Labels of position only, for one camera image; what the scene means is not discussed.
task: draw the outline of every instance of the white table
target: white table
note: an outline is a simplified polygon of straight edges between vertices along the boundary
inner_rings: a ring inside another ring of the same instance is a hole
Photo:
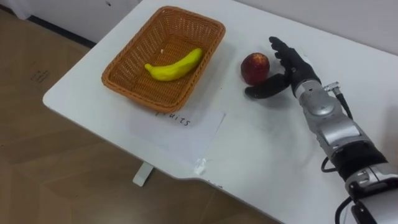
[[[107,89],[101,74],[161,6],[182,7],[222,22],[226,34],[190,100],[226,113],[203,175],[135,138],[126,128],[135,104]],[[347,197],[338,174],[324,174],[325,154],[291,90],[261,101],[243,95],[239,66],[252,52],[279,68],[268,37],[306,55],[324,84],[339,81],[354,119],[387,157],[398,125],[398,57],[229,0],[145,0],[44,96],[52,110],[178,179],[200,179],[284,223],[333,223]]]

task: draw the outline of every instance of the floor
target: floor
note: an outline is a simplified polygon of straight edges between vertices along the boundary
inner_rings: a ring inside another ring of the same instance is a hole
[[[140,188],[138,159],[48,110],[87,51],[0,10],[0,223],[276,223],[203,182],[155,171]]]

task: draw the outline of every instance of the white paper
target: white paper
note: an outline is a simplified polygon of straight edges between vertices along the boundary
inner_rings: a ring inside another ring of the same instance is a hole
[[[129,128],[135,136],[194,168],[204,158],[223,118],[220,111],[199,107],[167,114],[137,108]]]

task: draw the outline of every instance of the yellow banana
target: yellow banana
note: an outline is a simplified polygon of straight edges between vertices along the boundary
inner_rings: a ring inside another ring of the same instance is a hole
[[[145,64],[145,68],[156,80],[176,80],[186,75],[191,69],[195,68],[199,64],[202,53],[202,50],[197,48],[172,65],[154,67],[147,63]]]

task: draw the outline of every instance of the white wall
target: white wall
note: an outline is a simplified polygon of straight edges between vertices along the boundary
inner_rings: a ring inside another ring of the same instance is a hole
[[[138,0],[25,1],[33,15],[93,42],[99,42],[138,4]]]
[[[398,55],[398,0],[235,1]]]
[[[141,0],[7,1],[29,3],[33,15],[98,42]],[[235,1],[398,55],[398,0]]]
[[[8,4],[8,0],[0,0],[0,5],[6,6],[6,7],[10,7]]]

